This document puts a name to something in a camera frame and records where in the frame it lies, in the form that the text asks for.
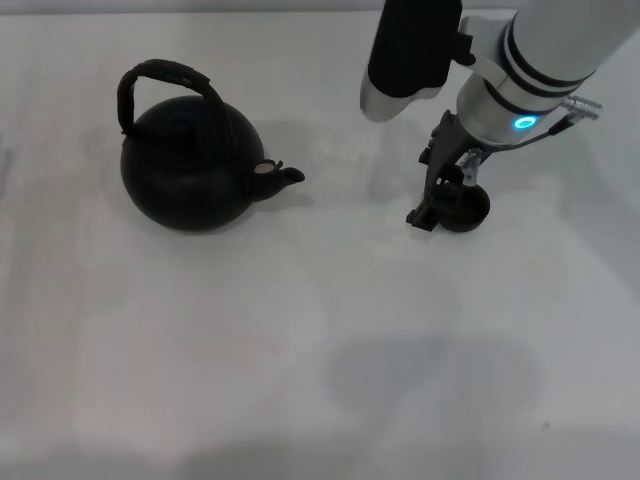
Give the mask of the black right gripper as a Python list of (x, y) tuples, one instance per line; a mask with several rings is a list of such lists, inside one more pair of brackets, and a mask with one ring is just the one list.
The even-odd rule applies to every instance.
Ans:
[(427, 170), (423, 199), (406, 217), (410, 226), (432, 232), (442, 216), (439, 207), (459, 205), (463, 173), (457, 162), (474, 149), (482, 151), (483, 145), (464, 129), (456, 114), (446, 110), (419, 157)]

